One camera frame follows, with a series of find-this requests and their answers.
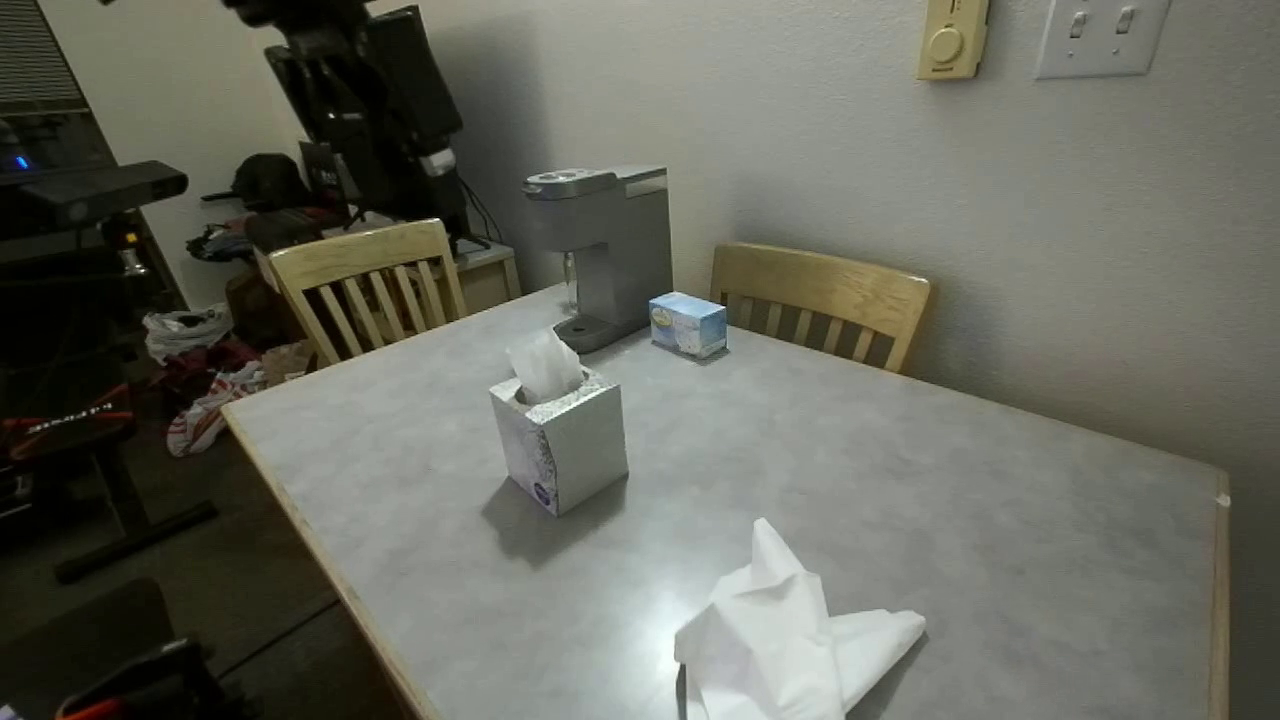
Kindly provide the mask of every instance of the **wooden chair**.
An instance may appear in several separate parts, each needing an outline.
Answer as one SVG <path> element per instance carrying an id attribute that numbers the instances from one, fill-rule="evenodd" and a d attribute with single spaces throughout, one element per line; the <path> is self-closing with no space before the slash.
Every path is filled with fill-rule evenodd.
<path id="1" fill-rule="evenodd" d="M 713 297 L 727 319 L 791 345 L 901 372 L 933 283 L 878 262 L 718 245 Z"/>
<path id="2" fill-rule="evenodd" d="M 294 245 L 268 259 L 322 364 L 466 316 L 440 221 Z"/>

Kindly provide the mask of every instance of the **small box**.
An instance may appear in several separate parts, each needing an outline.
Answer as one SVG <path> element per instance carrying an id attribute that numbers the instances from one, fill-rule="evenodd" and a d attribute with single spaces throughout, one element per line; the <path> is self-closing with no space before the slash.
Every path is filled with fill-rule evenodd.
<path id="1" fill-rule="evenodd" d="M 523 404 L 520 378 L 488 388 L 508 477 L 550 515 L 629 477 L 624 396 L 587 372 L 569 396 Z"/>
<path id="2" fill-rule="evenodd" d="M 723 333 L 727 333 L 723 305 L 684 297 L 684 290 L 647 301 L 647 336 L 666 352 L 694 355 L 694 361 L 718 355 L 727 346 Z"/>

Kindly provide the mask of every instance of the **gray appliance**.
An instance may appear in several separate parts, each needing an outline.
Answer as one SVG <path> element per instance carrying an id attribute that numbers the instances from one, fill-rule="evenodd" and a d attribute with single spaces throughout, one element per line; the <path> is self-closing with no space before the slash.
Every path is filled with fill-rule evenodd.
<path id="1" fill-rule="evenodd" d="M 666 166 L 558 166 L 523 180 L 539 249 L 570 253 L 576 316 L 554 324 L 597 352 L 647 324 L 647 301 L 670 286 Z"/>

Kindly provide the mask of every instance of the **gray tabletop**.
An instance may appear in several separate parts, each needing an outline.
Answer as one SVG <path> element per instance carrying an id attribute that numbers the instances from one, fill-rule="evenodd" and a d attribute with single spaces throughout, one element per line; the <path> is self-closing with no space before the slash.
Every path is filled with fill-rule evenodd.
<path id="1" fill-rule="evenodd" d="M 833 610 L 916 609 L 874 720 L 1213 716 L 1222 473 L 733 333 L 629 341 L 630 479 L 550 519 L 504 479 L 488 384 L 539 290 L 227 406 L 422 716 L 680 716 L 670 631 L 767 515 Z"/>

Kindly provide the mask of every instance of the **wall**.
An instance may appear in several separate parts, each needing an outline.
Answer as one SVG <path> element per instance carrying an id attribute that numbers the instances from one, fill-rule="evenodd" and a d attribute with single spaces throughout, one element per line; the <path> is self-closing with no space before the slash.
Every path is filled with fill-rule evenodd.
<path id="1" fill-rule="evenodd" d="M 921 374 L 1222 463 L 1237 679 L 1280 716 L 1280 4 L 1175 0 L 1153 75 L 1037 84 L 1046 0 L 997 0 L 964 87 L 910 78 L 923 0 L 426 12 L 461 165 L 516 245 L 520 175 L 666 165 L 684 286 L 727 237 L 916 269 L 938 283 Z"/>
<path id="2" fill-rule="evenodd" d="M 85 95 L 120 165 L 162 160 L 193 186 L 148 203 L 145 217 L 189 305 L 220 305 L 236 262 L 189 254 L 189 241 L 236 203 L 202 203 L 224 191 L 251 150 L 290 150 L 294 119 L 262 45 L 214 0 L 38 0 Z"/>
<path id="3" fill-rule="evenodd" d="M 0 105 L 81 101 L 36 0 L 3 0 L 0 56 Z"/>

